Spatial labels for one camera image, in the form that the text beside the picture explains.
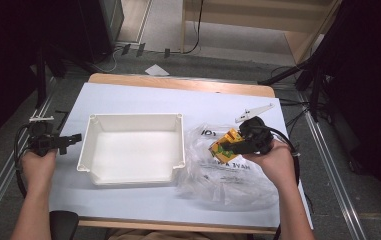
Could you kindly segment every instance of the yellow object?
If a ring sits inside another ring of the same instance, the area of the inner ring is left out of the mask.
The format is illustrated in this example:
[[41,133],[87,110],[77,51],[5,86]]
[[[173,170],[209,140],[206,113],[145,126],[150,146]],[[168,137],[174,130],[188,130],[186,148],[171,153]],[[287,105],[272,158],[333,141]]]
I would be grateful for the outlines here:
[[209,151],[211,152],[212,156],[216,157],[220,162],[227,163],[237,157],[237,155],[234,154],[233,151],[225,151],[222,148],[221,143],[235,143],[241,142],[243,140],[244,139],[240,136],[240,134],[234,128],[232,128],[218,141],[212,143],[212,145],[209,147]]

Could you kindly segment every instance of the white paper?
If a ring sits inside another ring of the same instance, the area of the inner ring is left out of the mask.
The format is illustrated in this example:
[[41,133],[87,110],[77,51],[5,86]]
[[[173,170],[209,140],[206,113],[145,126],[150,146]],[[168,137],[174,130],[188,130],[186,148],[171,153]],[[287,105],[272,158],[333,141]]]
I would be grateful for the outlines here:
[[146,69],[145,72],[152,76],[169,76],[169,73],[167,71],[163,70],[156,64]]

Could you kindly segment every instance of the human arm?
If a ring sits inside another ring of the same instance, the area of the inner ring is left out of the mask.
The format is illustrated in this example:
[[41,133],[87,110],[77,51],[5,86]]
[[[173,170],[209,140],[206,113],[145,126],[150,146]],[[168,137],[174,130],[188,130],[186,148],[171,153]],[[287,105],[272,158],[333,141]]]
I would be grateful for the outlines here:
[[51,239],[49,194],[57,150],[44,157],[28,152],[22,157],[28,192],[11,236],[15,239]]
[[266,155],[245,154],[243,157],[261,166],[277,187],[282,239],[315,239],[296,183],[289,147],[277,140],[273,140],[272,144],[272,150]]

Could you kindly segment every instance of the white plastic tray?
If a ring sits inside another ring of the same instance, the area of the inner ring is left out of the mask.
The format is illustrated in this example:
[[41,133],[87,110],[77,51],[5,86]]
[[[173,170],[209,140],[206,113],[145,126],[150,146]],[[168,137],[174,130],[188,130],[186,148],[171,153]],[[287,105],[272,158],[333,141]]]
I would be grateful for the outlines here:
[[181,114],[90,116],[77,170],[96,185],[171,182],[185,167]]

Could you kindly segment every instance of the metal rail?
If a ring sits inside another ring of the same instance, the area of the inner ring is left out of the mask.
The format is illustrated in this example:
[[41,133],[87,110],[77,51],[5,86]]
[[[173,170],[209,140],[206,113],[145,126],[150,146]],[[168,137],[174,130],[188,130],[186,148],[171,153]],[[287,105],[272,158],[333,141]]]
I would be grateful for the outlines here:
[[[299,99],[303,102],[309,101],[305,94],[301,92],[299,92]],[[314,122],[309,112],[305,114],[305,117],[320,153],[321,160],[324,163],[324,167],[328,178],[330,179],[331,186],[333,187],[334,194],[336,195],[337,201],[339,202],[343,217],[345,218],[349,232],[352,235],[352,239],[367,239],[358,214],[352,204],[352,201],[350,200],[336,165],[334,164],[333,157],[331,156],[330,150],[321,132],[319,124]]]

